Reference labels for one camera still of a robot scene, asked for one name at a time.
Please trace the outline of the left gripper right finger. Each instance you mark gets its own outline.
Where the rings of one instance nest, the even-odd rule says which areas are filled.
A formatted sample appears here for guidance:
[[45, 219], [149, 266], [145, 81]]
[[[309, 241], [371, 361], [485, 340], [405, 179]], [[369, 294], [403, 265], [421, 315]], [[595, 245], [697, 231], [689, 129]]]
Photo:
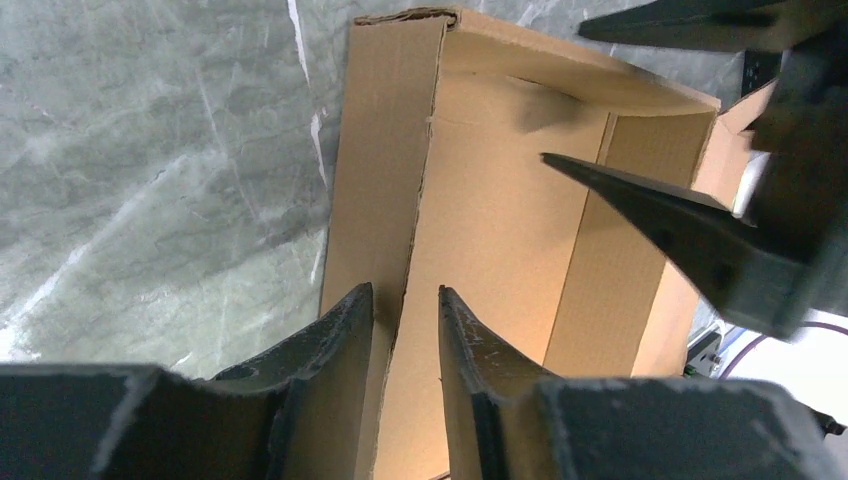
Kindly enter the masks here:
[[838, 479], [810, 411], [761, 381], [564, 378], [439, 290], [455, 479]]

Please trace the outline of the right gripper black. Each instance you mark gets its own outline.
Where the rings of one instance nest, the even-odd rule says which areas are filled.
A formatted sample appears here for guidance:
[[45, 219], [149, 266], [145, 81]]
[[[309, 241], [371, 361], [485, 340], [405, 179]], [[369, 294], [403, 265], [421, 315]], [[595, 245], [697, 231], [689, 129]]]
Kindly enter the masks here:
[[809, 309], [807, 266], [812, 308], [847, 309], [846, 18], [844, 0], [660, 0], [578, 26], [585, 39], [657, 48], [796, 45], [750, 125], [769, 155], [744, 213], [753, 225], [702, 192], [562, 154], [542, 161], [600, 196], [724, 320], [789, 340]]

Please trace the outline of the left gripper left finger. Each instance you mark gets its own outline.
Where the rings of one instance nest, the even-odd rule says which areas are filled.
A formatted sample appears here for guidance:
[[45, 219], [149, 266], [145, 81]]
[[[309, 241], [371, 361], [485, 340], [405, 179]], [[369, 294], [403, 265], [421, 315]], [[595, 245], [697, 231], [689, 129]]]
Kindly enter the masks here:
[[373, 329], [354, 287], [215, 377], [155, 364], [5, 364], [5, 479], [351, 479]]

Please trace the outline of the brown cardboard box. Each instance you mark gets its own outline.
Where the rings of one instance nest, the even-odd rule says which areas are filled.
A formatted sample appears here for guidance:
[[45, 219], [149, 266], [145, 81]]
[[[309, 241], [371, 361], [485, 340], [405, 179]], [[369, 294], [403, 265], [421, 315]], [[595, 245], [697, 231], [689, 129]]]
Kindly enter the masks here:
[[464, 8], [355, 19], [321, 307], [374, 288], [355, 477], [452, 472], [438, 290], [562, 376], [682, 371], [698, 296], [568, 155], [731, 206], [762, 87], [719, 101]]

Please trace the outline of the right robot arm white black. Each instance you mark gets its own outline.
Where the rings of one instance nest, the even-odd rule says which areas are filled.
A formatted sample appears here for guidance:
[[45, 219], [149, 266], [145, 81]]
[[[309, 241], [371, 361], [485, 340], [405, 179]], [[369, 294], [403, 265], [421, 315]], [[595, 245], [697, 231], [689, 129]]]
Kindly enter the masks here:
[[767, 155], [746, 206], [553, 153], [544, 162], [598, 194], [755, 337], [722, 369], [775, 380], [827, 435], [847, 424], [847, 348], [818, 313], [847, 313], [847, 5], [843, 1], [654, 1], [583, 21], [601, 42], [744, 52], [771, 94], [743, 122]]

